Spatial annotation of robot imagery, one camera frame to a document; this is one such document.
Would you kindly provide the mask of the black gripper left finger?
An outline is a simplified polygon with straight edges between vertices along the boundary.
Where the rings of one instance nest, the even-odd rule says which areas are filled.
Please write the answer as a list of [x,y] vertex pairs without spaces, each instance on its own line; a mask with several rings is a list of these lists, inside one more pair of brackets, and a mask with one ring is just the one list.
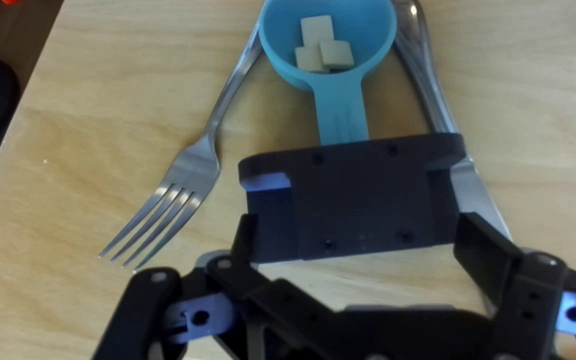
[[339,315],[288,280],[271,280],[232,253],[180,275],[137,272],[92,360],[183,360],[214,337],[232,360],[337,360]]

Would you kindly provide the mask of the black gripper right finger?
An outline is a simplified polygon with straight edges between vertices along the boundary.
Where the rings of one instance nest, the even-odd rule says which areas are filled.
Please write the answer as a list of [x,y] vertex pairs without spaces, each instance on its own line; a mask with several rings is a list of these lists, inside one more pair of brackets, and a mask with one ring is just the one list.
[[576,270],[548,252],[525,252],[479,213],[463,213],[454,257],[495,305],[482,356],[552,360],[558,332],[576,337]]

